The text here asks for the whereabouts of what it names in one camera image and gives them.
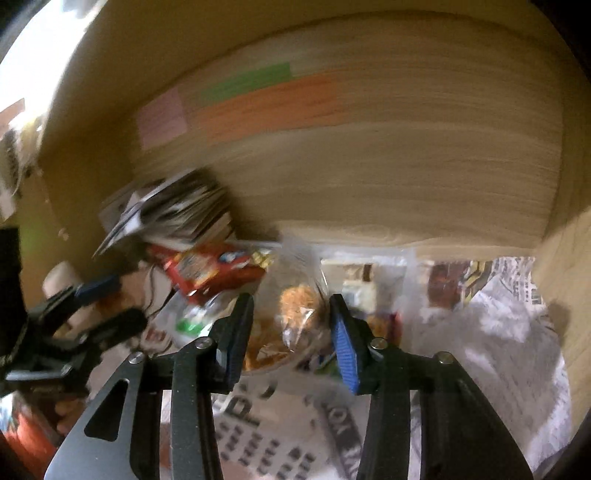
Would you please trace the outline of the person's left hand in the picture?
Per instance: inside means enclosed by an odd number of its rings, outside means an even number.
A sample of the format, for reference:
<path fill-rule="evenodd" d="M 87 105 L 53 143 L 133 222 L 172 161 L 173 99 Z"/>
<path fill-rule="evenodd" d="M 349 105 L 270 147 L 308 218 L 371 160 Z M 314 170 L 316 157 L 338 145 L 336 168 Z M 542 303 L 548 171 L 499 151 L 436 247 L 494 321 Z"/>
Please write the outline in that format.
<path fill-rule="evenodd" d="M 66 436 L 86 408 L 85 398 L 66 398 L 55 403 L 54 411 L 58 416 L 56 431 Z"/>

